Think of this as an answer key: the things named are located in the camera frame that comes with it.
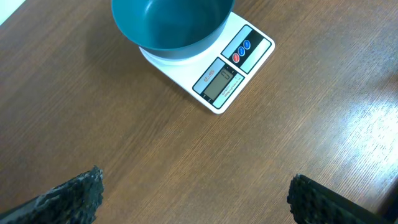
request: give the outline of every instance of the black textured object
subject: black textured object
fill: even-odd
[[[398,224],[398,186],[396,186],[394,193],[388,198],[389,206],[383,214],[383,218]]]
[[[102,203],[103,173],[98,167],[82,173],[23,205],[0,215],[0,224],[89,224]]]
[[[391,224],[304,175],[291,181],[287,203],[298,224]]]

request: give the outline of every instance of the wood grain surface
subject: wood grain surface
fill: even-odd
[[[104,170],[96,223],[293,223],[297,173],[379,212],[398,181],[398,1],[237,0],[276,49],[217,116],[146,62],[110,1],[0,26],[0,212]]]

